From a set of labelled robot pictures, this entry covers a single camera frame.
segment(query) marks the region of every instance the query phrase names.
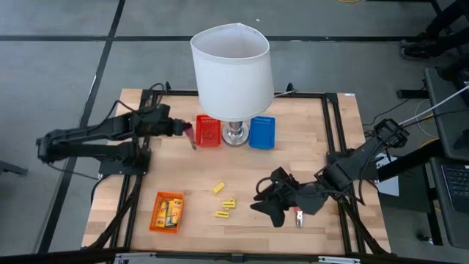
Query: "small clip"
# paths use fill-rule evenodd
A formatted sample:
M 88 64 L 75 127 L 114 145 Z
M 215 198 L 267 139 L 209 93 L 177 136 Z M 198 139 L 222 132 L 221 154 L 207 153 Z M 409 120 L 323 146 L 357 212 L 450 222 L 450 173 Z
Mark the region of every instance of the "small clip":
M 217 194 L 219 191 L 221 191 L 221 189 L 225 187 L 225 183 L 219 183 L 214 189 L 213 189 L 213 193 L 214 194 Z
M 301 228 L 303 226 L 303 211 L 298 206 L 295 206 L 295 212 L 296 212 L 296 227 Z
M 221 206 L 223 206 L 225 210 L 229 210 L 230 208 L 236 208 L 236 202 L 222 202 Z
M 216 217 L 223 217 L 223 218 L 229 218 L 229 212 L 226 211 L 216 211 L 215 212 Z

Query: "wooden table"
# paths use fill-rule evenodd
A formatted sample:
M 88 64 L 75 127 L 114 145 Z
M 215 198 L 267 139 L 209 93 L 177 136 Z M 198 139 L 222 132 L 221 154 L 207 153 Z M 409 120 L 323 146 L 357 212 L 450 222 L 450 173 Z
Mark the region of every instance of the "wooden table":
M 124 89 L 120 100 L 139 107 L 140 89 Z M 348 147 L 364 143 L 360 114 L 354 95 L 338 94 L 341 119 Z M 196 96 L 163 96 L 171 106 L 170 116 L 191 121 L 201 114 Z M 339 140 L 330 106 L 336 148 Z M 127 110 L 119 106 L 117 114 Z M 228 147 L 193 151 L 185 137 L 154 137 L 150 141 L 152 160 L 144 176 L 132 250 L 184 252 L 244 252 L 284 254 L 344 254 L 337 203 L 328 199 L 315 216 L 305 215 L 303 228 L 295 227 L 293 209 L 286 213 L 283 227 L 274 228 L 268 215 L 249 208 L 256 194 L 256 183 L 282 166 L 300 182 L 314 180 L 314 173 L 325 165 L 328 143 L 322 104 L 319 99 L 275 98 L 264 113 L 276 118 L 274 150 Z M 114 217 L 122 186 L 122 175 L 104 180 L 96 190 L 89 214 L 83 246 L 94 242 Z M 218 194 L 212 189 L 226 184 Z M 177 235 L 150 232 L 149 221 L 158 191 L 185 195 L 182 222 Z M 386 250 L 390 250 L 380 201 L 376 190 L 363 183 L 367 206 L 359 205 L 363 223 Z M 228 219 L 214 217 L 222 210 L 221 202 L 235 197 L 237 208 Z M 352 248 L 356 250 L 355 231 L 348 219 Z M 127 220 L 121 226 L 118 245 L 124 241 Z

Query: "blue basket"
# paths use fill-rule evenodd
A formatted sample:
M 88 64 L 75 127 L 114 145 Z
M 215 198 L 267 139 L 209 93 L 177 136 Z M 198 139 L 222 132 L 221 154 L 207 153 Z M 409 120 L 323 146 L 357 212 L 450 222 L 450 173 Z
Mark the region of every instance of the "blue basket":
M 262 150 L 271 150 L 276 146 L 275 118 L 255 117 L 251 119 L 249 146 Z

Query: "lamp base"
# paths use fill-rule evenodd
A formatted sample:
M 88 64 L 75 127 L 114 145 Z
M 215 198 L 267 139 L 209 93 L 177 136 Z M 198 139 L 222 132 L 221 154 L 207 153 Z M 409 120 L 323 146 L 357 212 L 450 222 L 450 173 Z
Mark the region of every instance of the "lamp base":
M 248 141 L 249 128 L 244 122 L 228 122 L 223 126 L 222 138 L 231 147 L 239 147 Z

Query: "white lamp shade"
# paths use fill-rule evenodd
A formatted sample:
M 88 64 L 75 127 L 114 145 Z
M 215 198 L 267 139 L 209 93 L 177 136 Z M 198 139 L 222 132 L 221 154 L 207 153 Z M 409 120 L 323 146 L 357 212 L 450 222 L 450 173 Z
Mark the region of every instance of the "white lamp shade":
M 217 26 L 191 40 L 199 102 L 217 120 L 236 122 L 261 114 L 272 103 L 270 46 L 241 23 Z

